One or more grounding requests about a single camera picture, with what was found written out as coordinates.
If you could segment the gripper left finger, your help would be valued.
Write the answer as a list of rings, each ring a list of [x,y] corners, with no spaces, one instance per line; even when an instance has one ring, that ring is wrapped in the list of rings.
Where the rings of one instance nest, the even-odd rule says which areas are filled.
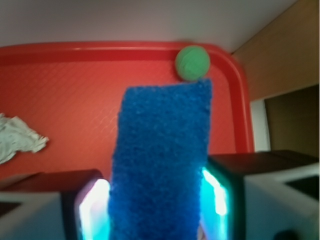
[[[2,240],[107,240],[110,184],[97,169],[0,181]]]

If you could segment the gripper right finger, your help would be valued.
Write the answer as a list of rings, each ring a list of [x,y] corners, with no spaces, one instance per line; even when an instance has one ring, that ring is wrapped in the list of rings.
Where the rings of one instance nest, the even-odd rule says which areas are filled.
[[[291,150],[215,154],[202,174],[204,239],[319,239],[317,157]]]

